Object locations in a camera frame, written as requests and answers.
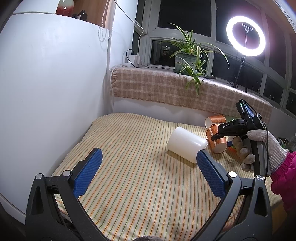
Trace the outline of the pink sleeve forearm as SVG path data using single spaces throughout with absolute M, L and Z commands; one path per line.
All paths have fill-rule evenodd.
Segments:
M 279 168 L 272 173 L 271 180 L 271 190 L 281 196 L 285 211 L 295 211 L 295 152 L 288 152 Z

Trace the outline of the right hand in knit glove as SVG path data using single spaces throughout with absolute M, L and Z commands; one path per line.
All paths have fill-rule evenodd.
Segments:
M 234 137 L 232 144 L 242 160 L 242 170 L 261 176 L 270 176 L 289 153 L 281 147 L 272 133 L 266 130 L 248 131 L 245 139 Z

